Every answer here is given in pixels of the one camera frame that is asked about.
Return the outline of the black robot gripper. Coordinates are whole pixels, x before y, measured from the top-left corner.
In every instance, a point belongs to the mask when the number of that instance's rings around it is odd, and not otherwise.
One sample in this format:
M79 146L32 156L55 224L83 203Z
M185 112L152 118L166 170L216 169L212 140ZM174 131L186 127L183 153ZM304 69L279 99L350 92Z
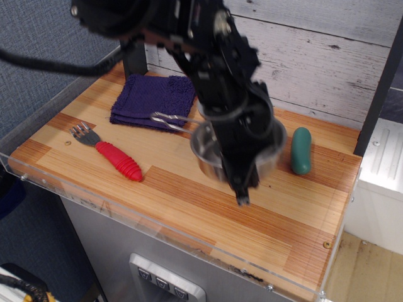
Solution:
M239 85L234 81L200 80L196 83L198 109L211 123L219 143L222 163L239 206L249 206L249 188L259 186L259 174L251 172L254 157L273 143L273 106L263 82ZM251 172L248 187L235 173Z

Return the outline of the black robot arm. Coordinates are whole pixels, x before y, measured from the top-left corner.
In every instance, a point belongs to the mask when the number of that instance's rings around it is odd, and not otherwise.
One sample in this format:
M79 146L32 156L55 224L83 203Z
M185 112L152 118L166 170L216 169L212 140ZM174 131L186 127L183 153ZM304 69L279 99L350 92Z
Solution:
M224 174L240 205L259 184L257 158L273 143L273 107L253 82L255 48L222 1L73 1L89 31L163 47L192 82L205 121L191 148L201 165Z

